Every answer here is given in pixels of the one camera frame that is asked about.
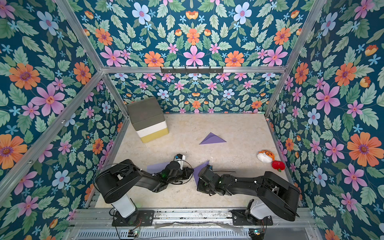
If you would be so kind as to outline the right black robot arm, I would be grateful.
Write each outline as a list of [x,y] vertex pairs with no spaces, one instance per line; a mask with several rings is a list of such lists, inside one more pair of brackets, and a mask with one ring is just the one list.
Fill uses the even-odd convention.
[[273,214],[293,222],[296,217],[300,191],[293,184],[273,172],[255,178],[240,178],[228,174],[218,175],[210,165],[200,170],[198,188],[210,196],[247,195],[257,197]]

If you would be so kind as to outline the black hook rail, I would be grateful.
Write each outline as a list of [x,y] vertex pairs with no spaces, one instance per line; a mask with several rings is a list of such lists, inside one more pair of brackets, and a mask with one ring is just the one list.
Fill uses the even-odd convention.
[[222,74],[224,68],[218,67],[160,67],[162,74]]

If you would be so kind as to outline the grey white yellow block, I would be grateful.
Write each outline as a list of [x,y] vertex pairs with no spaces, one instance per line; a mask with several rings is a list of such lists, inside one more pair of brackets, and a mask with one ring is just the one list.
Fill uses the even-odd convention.
[[155,97],[127,105],[131,124],[143,143],[159,139],[169,133],[164,112]]

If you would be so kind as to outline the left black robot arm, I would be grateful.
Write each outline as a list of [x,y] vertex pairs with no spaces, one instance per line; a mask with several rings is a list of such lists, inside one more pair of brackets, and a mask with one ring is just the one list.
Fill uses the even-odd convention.
[[136,166],[130,159],[112,164],[99,173],[94,180],[96,189],[101,193],[105,203],[112,205],[118,216],[129,219],[137,214],[137,207],[127,193],[133,187],[147,189],[153,193],[164,191],[168,185],[183,185],[184,180],[190,181],[194,169],[191,165],[183,167],[182,155],[169,162],[158,173],[148,173]]

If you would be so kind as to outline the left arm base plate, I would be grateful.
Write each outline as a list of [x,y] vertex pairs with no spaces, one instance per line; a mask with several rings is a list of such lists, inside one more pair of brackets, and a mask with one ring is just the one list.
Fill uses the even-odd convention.
[[124,218],[119,212],[113,217],[113,227],[141,227],[151,226],[154,220],[153,210],[136,210],[132,215]]

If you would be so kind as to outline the orange white plush toy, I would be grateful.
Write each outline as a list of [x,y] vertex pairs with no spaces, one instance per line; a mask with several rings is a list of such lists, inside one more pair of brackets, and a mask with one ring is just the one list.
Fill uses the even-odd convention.
[[262,150],[257,154],[257,159],[262,163],[272,163],[275,160],[275,155],[268,150]]

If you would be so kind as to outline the red plush toy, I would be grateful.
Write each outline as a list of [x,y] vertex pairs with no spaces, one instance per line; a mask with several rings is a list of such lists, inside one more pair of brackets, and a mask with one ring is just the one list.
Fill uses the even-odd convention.
[[286,164],[282,161],[273,161],[272,168],[278,172],[282,172],[286,169]]

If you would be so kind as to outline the left pale purple paper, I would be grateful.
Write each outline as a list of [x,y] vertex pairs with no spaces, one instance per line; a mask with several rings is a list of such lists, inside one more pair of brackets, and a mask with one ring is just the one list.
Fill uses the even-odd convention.
[[159,163],[147,166],[147,172],[150,174],[156,174],[163,171],[170,162]]

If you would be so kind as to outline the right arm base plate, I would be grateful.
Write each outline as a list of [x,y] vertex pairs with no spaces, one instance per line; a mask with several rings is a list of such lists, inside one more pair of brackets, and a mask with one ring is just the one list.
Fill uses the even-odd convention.
[[273,220],[271,216],[267,216],[261,220],[252,216],[248,209],[230,210],[234,226],[272,226]]

